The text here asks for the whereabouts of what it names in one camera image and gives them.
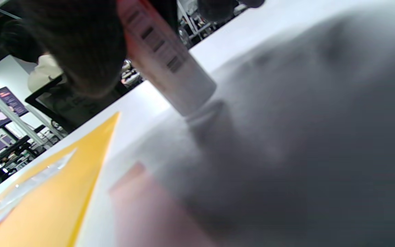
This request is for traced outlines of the person's right hand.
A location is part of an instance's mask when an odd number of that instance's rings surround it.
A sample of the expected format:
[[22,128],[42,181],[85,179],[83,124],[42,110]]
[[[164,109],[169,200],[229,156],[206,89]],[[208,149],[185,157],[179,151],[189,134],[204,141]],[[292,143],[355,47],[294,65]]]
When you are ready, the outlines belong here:
[[63,69],[70,87],[102,97],[127,58],[116,0],[20,0],[28,30]]

